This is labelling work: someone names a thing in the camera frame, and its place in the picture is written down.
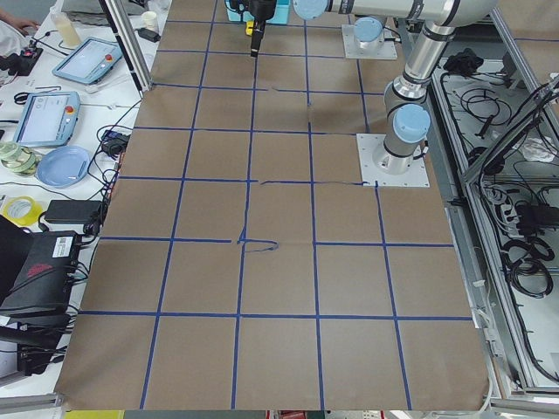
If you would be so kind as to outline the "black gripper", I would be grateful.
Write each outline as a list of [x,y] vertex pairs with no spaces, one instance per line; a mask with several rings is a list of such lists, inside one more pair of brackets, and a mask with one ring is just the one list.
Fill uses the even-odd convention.
[[260,46],[266,30],[266,22],[273,18],[276,10],[276,0],[249,0],[248,10],[254,17],[251,35],[251,56],[259,55]]

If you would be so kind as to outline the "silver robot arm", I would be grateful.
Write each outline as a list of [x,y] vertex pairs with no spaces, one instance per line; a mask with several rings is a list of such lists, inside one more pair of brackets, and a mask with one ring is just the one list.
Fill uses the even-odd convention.
[[354,24],[355,46],[362,51],[373,51],[383,42],[383,24],[375,17],[360,17]]
[[456,28],[473,24],[497,5],[495,1],[294,1],[297,15],[312,20],[325,12],[400,17],[422,21],[423,28],[400,76],[384,93],[387,134],[373,152],[373,162],[384,173],[405,173],[420,141],[431,125],[431,117],[420,103],[426,96],[431,75]]

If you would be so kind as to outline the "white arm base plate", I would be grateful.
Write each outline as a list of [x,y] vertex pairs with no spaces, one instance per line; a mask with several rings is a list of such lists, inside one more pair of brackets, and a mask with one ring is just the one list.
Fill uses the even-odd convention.
[[345,58],[396,60],[395,42],[385,37],[387,33],[384,30],[377,39],[371,42],[363,42],[355,36],[355,26],[353,24],[344,24],[342,26],[342,40]]
[[408,157],[395,157],[384,147],[384,134],[357,134],[362,183],[370,187],[429,188],[420,146]]

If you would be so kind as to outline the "person hand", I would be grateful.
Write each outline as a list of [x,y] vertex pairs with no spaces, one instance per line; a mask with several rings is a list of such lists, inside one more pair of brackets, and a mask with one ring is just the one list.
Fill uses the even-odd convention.
[[1,10],[1,20],[5,22],[7,25],[19,31],[23,35],[28,34],[27,31],[28,28],[37,30],[40,26],[40,23],[34,20],[30,20],[22,17],[15,17],[5,10]]

